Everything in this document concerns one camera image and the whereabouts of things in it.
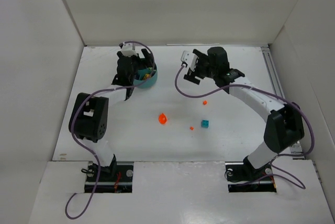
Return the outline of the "yellow lego brick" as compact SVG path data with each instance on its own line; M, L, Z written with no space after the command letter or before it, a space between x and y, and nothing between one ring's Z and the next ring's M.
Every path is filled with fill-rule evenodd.
M144 80L147 80L149 78L151 78L151 74L145 74L142 80L144 81Z

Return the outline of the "teal lego brick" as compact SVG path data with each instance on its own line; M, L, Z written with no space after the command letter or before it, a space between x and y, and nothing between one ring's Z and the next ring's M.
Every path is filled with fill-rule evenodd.
M208 120L202 120L201 121L201 127L202 128L208 128L209 127L209 121Z

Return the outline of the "orange round lego piece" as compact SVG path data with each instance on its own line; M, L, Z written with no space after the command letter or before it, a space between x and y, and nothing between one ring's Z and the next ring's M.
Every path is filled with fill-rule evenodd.
M158 121L160 124L165 125L168 122L168 118L164 113L159 114Z

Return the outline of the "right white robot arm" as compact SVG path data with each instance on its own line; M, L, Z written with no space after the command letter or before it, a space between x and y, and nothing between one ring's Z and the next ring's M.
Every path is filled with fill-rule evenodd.
M181 62L188 69L185 80L199 84L201 79L213 79L219 89L244 102L265 121L263 142L243 161L248 170L263 168L304 137L299 108L281 97L260 91L244 73L231 68L224 48L211 47L206 54L196 49L184 51Z

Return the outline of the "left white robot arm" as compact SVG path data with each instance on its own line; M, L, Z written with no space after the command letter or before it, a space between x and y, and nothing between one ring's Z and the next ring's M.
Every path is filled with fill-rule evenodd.
M134 50L120 50L117 52L117 73L111 84L93 92L79 93L76 97L69 121L69 132L75 142L95 158L101 166L109 166L113 159L113 152L104 138L107 131L109 107L130 98L135 87L143 86L146 82L139 80L139 71L157 70L154 56L150 49L141 49L143 58Z

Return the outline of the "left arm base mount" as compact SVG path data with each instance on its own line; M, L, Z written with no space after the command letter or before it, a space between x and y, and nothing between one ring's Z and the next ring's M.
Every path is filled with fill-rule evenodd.
M118 162L114 155L110 165L102 166L95 193L132 193L133 162ZM81 169L85 174L84 192L91 193L94 189L98 166L90 162L86 169Z

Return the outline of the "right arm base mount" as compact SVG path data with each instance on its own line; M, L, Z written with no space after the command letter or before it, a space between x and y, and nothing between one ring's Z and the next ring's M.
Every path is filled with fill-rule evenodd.
M226 162L225 178L230 193L276 193L276 186L269 164L253 170L243 162Z

